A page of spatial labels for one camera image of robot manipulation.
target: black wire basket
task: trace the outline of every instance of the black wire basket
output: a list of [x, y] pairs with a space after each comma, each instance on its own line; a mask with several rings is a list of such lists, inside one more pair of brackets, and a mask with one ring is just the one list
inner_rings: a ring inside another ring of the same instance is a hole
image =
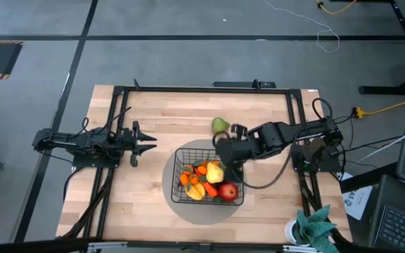
[[[243, 204], [245, 197], [245, 189], [242, 183], [232, 182], [238, 187], [238, 197], [232, 202], [225, 202], [218, 197], [212, 198], [207, 193], [201, 200], [194, 200], [189, 197], [185, 191], [184, 186], [181, 184], [180, 175], [184, 172], [184, 166], [186, 164], [193, 164], [198, 160], [214, 160], [220, 161], [219, 156], [215, 153], [215, 150], [199, 149], [199, 148], [179, 148], [174, 153], [174, 169], [173, 169], [173, 182], [172, 182], [172, 201], [175, 203], [189, 203], [189, 204], [206, 204], [206, 205], [231, 205], [239, 206]], [[221, 183], [212, 184], [217, 190]]]

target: keyboard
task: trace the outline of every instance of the keyboard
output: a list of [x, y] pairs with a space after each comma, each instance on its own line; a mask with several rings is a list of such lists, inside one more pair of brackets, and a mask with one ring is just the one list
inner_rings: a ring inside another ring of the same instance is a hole
[[405, 212], [386, 205], [379, 225], [378, 237], [405, 250]]

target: white paper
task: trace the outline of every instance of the white paper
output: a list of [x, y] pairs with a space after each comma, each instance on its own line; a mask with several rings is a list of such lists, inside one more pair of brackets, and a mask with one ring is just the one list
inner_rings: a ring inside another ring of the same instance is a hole
[[[342, 181], [351, 177], [351, 174], [345, 172]], [[346, 213], [354, 219], [360, 221], [362, 219], [362, 215], [364, 214], [366, 203], [368, 202], [372, 189], [373, 186], [366, 186], [358, 190], [353, 190], [349, 193], [343, 193], [343, 204], [345, 205]]]

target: white cable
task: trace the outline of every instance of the white cable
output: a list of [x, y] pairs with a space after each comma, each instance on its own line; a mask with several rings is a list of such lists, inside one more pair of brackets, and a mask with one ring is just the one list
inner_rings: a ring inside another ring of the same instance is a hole
[[[321, 49], [323, 49], [323, 51], [325, 51], [326, 53], [332, 53], [332, 52], [335, 52], [335, 51], [337, 51], [338, 49], [340, 49], [340, 37], [339, 37], [338, 35], [336, 35], [336, 33], [334, 33], [334, 31], [332, 30], [332, 28], [330, 28], [329, 26], [324, 25], [324, 24], [321, 24], [320, 22], [315, 21], [315, 20], [313, 20], [313, 19], [311, 19], [311, 18], [308, 18], [308, 17], [306, 17], [306, 16], [293, 13], [293, 12], [291, 12], [291, 11], [289, 11], [289, 10], [285, 10], [284, 8], [276, 8], [276, 7], [274, 7], [272, 4], [270, 4], [267, 0], [264, 0], [264, 1], [265, 1], [266, 4], [268, 4], [270, 7], [272, 7], [275, 11], [285, 11], [285, 12], [288, 12], [288, 13], [290, 13], [290, 14], [292, 14], [292, 15], [297, 16], [297, 17], [305, 18], [305, 19], [307, 19], [307, 20], [310, 20], [310, 21], [312, 21], [312, 22], [315, 22], [316, 24], [318, 24], [318, 25], [320, 25], [320, 26], [323, 26], [323, 27], [328, 28], [328, 30], [318, 31], [318, 32], [316, 33], [316, 44], [317, 44], [319, 47], [321, 47]], [[337, 48], [336, 48], [336, 49], [331, 50], [331, 51], [327, 51], [327, 50], [324, 49], [324, 47], [323, 47], [322, 45], [320, 45], [320, 33], [322, 33], [322, 32], [332, 32], [332, 34], [334, 34], [334, 36], [337, 37]]]
[[[366, 158], [370, 157], [371, 155], [377, 154], [378, 152], [380, 152], [380, 151], [382, 151], [382, 150], [384, 150], [384, 149], [386, 149], [386, 148], [389, 148], [390, 146], [392, 146], [392, 145], [394, 145], [395, 143], [400, 142], [400, 141], [402, 141], [402, 140], [404, 140], [404, 139], [405, 139], [405, 136], [402, 136], [401, 138], [395, 140], [394, 142], [392, 142], [392, 143], [390, 143], [390, 144], [388, 144], [388, 145], [385, 145], [385, 146], [381, 147], [380, 149], [378, 149], [378, 150], [372, 152], [371, 154], [365, 156], [364, 158], [360, 159], [358, 162], [361, 162], [361, 161], [365, 160]], [[349, 168], [347, 168], [347, 169], [351, 169], [352, 167], [354, 167], [354, 166], [356, 166], [356, 165], [357, 165], [357, 164], [353, 164], [351, 167], [349, 167]]]

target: red apple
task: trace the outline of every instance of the red apple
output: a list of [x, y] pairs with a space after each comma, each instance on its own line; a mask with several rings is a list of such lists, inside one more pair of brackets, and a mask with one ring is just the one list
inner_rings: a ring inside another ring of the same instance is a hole
[[234, 183], [224, 183], [219, 187], [218, 196], [224, 201], [234, 201], [238, 198], [238, 186]]

